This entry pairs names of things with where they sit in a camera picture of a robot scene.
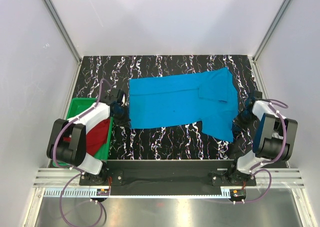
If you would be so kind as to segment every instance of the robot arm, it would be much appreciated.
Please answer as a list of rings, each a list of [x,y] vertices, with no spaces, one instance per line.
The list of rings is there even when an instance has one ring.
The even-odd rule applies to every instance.
[[[97,124],[110,117],[114,118],[116,125],[129,125],[128,108],[125,106],[125,102],[126,94],[120,89],[112,89],[109,95],[89,108],[90,112],[88,109],[67,120],[57,119],[53,124],[46,152],[48,158],[53,159],[54,144],[62,128],[77,119],[60,138],[55,153],[56,159],[92,175],[101,175],[105,163],[87,153],[86,135]]]
[[[292,155],[298,123],[296,120],[281,116],[285,123],[286,141],[277,161],[287,161]],[[281,120],[271,109],[270,102],[263,100],[262,93],[258,91],[250,95],[245,109],[234,119],[233,130],[246,130],[248,124],[256,119],[259,119],[260,123],[252,143],[252,150],[236,159],[227,171],[226,178],[231,184],[239,185],[246,182],[251,173],[276,160],[282,151],[284,131]]]

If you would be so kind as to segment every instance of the metal frame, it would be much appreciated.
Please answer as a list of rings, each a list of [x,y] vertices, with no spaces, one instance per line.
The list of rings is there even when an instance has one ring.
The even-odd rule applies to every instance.
[[[284,16],[288,6],[290,5],[292,0],[283,0],[278,12],[276,13],[269,29],[267,30],[265,36],[263,37],[258,49],[256,50],[255,54],[253,55],[253,60],[256,62],[262,51],[264,50],[264,48],[266,47],[270,37],[272,36],[273,32],[275,31],[277,25],[279,24],[280,20],[282,19],[282,17]]]
[[[259,45],[256,53],[253,57],[249,57],[249,61],[251,64],[251,68],[253,71],[253,74],[255,76],[255,80],[257,83],[257,87],[260,91],[262,91],[265,98],[268,98],[268,94],[266,91],[266,87],[263,82],[263,78],[261,76],[260,70],[257,67],[256,61],[260,57],[262,51],[264,50],[267,42],[269,41],[270,37],[272,36],[275,28],[279,24],[281,18],[283,17],[285,11],[287,10],[290,2],[292,0],[284,0],[281,4],[276,16],[274,17],[267,33],[265,34],[261,44]],[[43,0],[45,6],[47,7],[53,21],[55,22],[57,28],[59,29],[63,39],[65,40],[68,48],[70,49],[74,59],[78,63],[78,68],[74,74],[72,84],[70,86],[69,92],[68,92],[68,99],[65,103],[64,107],[64,113],[63,116],[65,117],[67,114],[68,106],[72,98],[73,89],[75,87],[77,76],[80,71],[81,66],[81,56],[79,55],[77,49],[75,48],[75,45],[73,44],[70,36],[68,35],[66,28],[64,27],[53,3],[51,0]],[[223,171],[225,170],[232,160],[200,160],[201,163],[197,160],[182,160],[182,161],[152,161],[152,166],[157,168],[157,170],[161,170],[163,173],[170,174],[171,176],[174,175],[174,172],[181,172],[186,173],[186,171],[190,171],[190,177],[193,178],[192,181],[196,182],[197,177],[199,175],[203,175],[204,173],[208,173],[208,170],[217,170],[217,171]],[[196,173],[192,172],[192,169],[194,169],[195,165],[192,164],[192,168],[190,168],[190,163],[193,162],[195,165],[199,165],[196,169]],[[146,177],[152,179],[152,176],[148,176],[148,169],[150,170],[150,165],[148,166],[148,160],[140,160],[139,163],[135,160],[130,160],[130,162],[126,162],[126,160],[109,160],[108,161],[108,167],[110,169],[112,168],[124,168],[125,177],[130,177],[131,175],[134,177],[134,173],[130,173],[130,170],[142,170],[146,171]],[[312,209],[310,207],[310,203],[308,200],[308,197],[306,195],[306,190],[304,189],[304,184],[301,179],[300,173],[298,169],[293,168],[269,168],[271,171],[273,181],[272,181],[272,188],[282,189],[282,188],[289,188],[291,189],[293,193],[293,197],[298,209],[298,213],[300,215],[300,219],[302,221],[302,224],[304,227],[309,226],[318,226],[316,223],[316,220],[314,218],[314,215],[312,213]],[[32,199],[29,204],[28,212],[25,217],[23,226],[24,227],[34,227],[36,224],[36,220],[39,214],[40,206],[42,203],[42,199],[44,196],[46,197],[58,197],[61,189],[66,184],[66,182],[76,175],[76,171],[74,170],[68,170],[68,169],[57,169],[57,168],[41,168],[38,171],[37,177],[34,182],[33,191],[32,191]],[[267,174],[264,174],[263,172],[260,172],[256,176],[256,183],[257,186],[247,186],[247,188],[265,188],[268,184],[269,176]],[[165,185],[165,181],[160,181],[160,183],[157,182],[157,184]],[[180,183],[178,186],[183,187],[185,183]],[[70,184],[70,192],[68,192],[69,197],[91,197],[93,193],[97,191],[97,188],[105,188],[108,189],[108,186],[79,186],[79,179],[75,179]],[[125,189],[121,189],[121,186],[112,186],[111,190],[111,196],[110,198],[229,198],[230,197],[230,189],[236,189],[234,186],[225,186],[218,189],[218,194],[185,194],[185,195],[177,195],[177,194],[161,194],[161,195],[132,195],[126,192]]]
[[[71,51],[72,56],[74,57],[75,61],[80,64],[82,57],[79,55],[74,43],[72,42],[65,26],[63,25],[58,12],[52,2],[52,0],[43,0],[47,10],[49,11],[52,20],[54,21],[56,27],[58,28],[62,38],[64,39],[66,45],[68,46],[69,50]]]

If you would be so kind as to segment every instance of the green tray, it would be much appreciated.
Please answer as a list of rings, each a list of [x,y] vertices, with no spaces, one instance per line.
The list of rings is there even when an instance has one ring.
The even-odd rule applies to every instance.
[[[96,102],[96,98],[73,98],[71,100],[68,114],[66,115],[66,118],[72,118],[81,112],[87,110],[94,102]],[[101,161],[106,161],[108,159],[109,155],[109,148],[110,148],[110,141],[111,141],[111,131],[112,131],[112,125],[114,122],[114,118],[110,118],[110,126],[108,131],[108,138],[105,144],[101,146],[101,148],[95,153],[94,157]],[[67,163],[59,162],[61,166],[67,166]]]

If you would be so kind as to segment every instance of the purple cable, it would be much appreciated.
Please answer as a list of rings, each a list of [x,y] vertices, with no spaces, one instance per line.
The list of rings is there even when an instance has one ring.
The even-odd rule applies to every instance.
[[[81,175],[81,173],[78,173],[77,175],[75,175],[74,177],[72,177],[72,178],[66,183],[66,185],[63,187],[63,189],[62,189],[62,191],[61,191],[61,194],[60,194],[60,197],[59,197],[59,209],[60,209],[61,217],[62,217],[62,219],[64,220],[64,222],[66,222],[66,223],[67,223],[69,226],[71,226],[71,227],[78,227],[78,226],[70,223],[70,222],[67,220],[67,218],[66,218],[66,216],[65,216],[65,214],[64,214],[64,212],[63,212],[63,210],[62,210],[62,197],[63,197],[63,195],[64,195],[64,193],[65,193],[65,190],[66,190],[67,186],[68,186],[75,178],[79,177],[80,175]],[[96,202],[96,203],[98,203],[99,206],[100,206],[100,216],[99,216],[98,220],[97,220],[94,224],[92,224],[92,225],[90,225],[90,226],[88,226],[88,227],[95,227],[95,226],[100,222],[100,220],[101,220],[101,218],[102,218],[102,213],[103,213],[103,212],[107,213],[105,207],[104,207],[100,202]]]
[[[99,94],[98,94],[98,98],[96,100],[96,104],[94,105],[94,107],[91,107],[89,109],[87,109],[84,113],[82,113],[81,115],[79,115],[79,119],[82,118],[83,116],[87,115],[89,112],[91,112],[92,110],[95,109],[95,107],[98,106],[99,104],[99,101],[100,101],[100,98],[101,98],[101,94],[102,94],[102,85],[103,85],[103,82],[106,82],[108,84],[108,86],[111,88],[111,84],[108,82],[108,80],[106,80],[105,78],[102,78],[101,81],[100,81],[100,87],[99,87]],[[57,167],[59,168],[68,168],[68,167],[71,167],[71,165],[68,165],[68,166],[61,166],[58,161],[57,161],[57,147],[58,147],[58,143],[59,143],[59,140],[60,138],[62,137],[62,135],[64,134],[64,132],[68,129],[68,127],[70,125],[72,125],[74,122],[76,122],[78,120],[78,118],[75,118],[73,120],[71,120],[70,122],[68,122],[63,128],[62,130],[60,131],[60,133],[58,134],[55,142],[54,142],[54,145],[53,145],[53,150],[52,150],[52,159],[53,159],[53,162],[56,164]],[[77,171],[80,171],[80,172],[83,172],[80,168],[76,167],[76,166],[72,166],[75,170]],[[67,183],[66,185],[63,187],[62,189],[62,192],[60,194],[60,198],[59,198],[59,209],[60,209],[60,213],[61,213],[61,217],[62,219],[64,220],[64,222],[66,222],[69,226],[71,227],[78,227],[76,225],[73,225],[72,223],[70,223],[67,219],[66,219],[66,216],[64,215],[64,212],[62,210],[62,196],[65,192],[65,189],[67,188],[67,186],[75,179],[77,178],[78,176],[80,176],[81,173],[77,174],[76,176],[74,176],[73,178],[71,178]],[[96,226],[99,221],[101,220],[101,217],[102,217],[102,213],[104,212],[105,215],[107,216],[107,212],[106,212],[106,209],[105,207],[100,203],[98,202],[99,206],[100,206],[100,217],[99,219],[93,224],[93,225],[90,225],[89,227],[94,227]]]
[[[111,88],[111,84],[108,82],[108,80],[106,80],[105,78],[102,78],[101,81],[100,81],[100,88],[99,88],[99,95],[98,95],[98,98],[96,99],[96,103],[94,105],[94,107],[97,107],[98,104],[99,104],[99,101],[100,101],[100,98],[101,98],[101,93],[102,93],[102,84],[103,82],[106,82],[108,84],[108,86]],[[91,107],[89,109],[87,109],[83,114],[79,115],[79,119],[82,118],[83,116],[85,116],[86,114],[90,113],[92,110],[94,110],[95,108],[94,107]],[[64,132],[68,129],[68,127],[70,125],[72,125],[74,122],[76,122],[78,119],[75,118],[73,120],[71,120],[70,122],[68,122],[63,128],[62,130],[60,131],[60,133],[58,134],[55,142],[54,142],[54,145],[53,145],[53,150],[52,150],[52,159],[53,159],[53,162],[55,163],[55,165],[59,168],[69,168],[70,165],[68,166],[62,166],[58,163],[57,161],[57,147],[58,147],[58,143],[59,143],[59,140],[61,139],[62,135],[64,134]],[[77,168],[77,167],[73,167],[74,169],[76,169],[77,171],[82,171],[81,169]]]
[[[257,201],[261,200],[261,199],[269,192],[270,187],[271,187],[271,183],[272,183],[272,177],[271,177],[270,171],[267,170],[267,169],[265,169],[265,168],[261,168],[261,169],[257,170],[257,171],[253,174],[253,176],[255,176],[256,174],[258,174],[258,173],[261,172],[261,171],[266,171],[266,172],[268,173],[268,175],[269,175],[269,184],[268,184],[268,187],[266,188],[265,192],[264,192],[261,196],[259,196],[258,198],[255,198],[255,199],[253,199],[253,200],[247,200],[247,201],[245,201],[245,203],[254,203],[254,202],[257,202]]]
[[[286,142],[287,142],[287,130],[286,130],[286,124],[285,124],[285,120],[284,118],[282,117],[282,115],[280,113],[277,112],[277,110],[272,106],[272,104],[274,104],[273,102],[270,102],[268,105],[270,107],[270,109],[279,117],[280,121],[281,121],[281,125],[282,125],[282,131],[283,131],[283,140],[282,140],[282,146],[281,146],[281,150],[279,152],[279,154],[272,160],[266,160],[266,161],[262,161],[261,163],[263,164],[272,164],[274,162],[277,162],[282,154],[284,153],[285,151],[285,147],[286,147]],[[251,168],[250,168],[250,171],[254,170],[256,167],[258,167],[261,163],[256,163],[255,165],[253,165]]]
[[[289,108],[289,105],[287,105],[286,103],[280,101],[280,100],[277,100],[277,99],[273,99],[273,98],[268,98],[268,99],[263,99],[263,101],[268,101],[270,103],[272,103],[273,105],[275,106],[279,106],[283,109],[288,109]]]

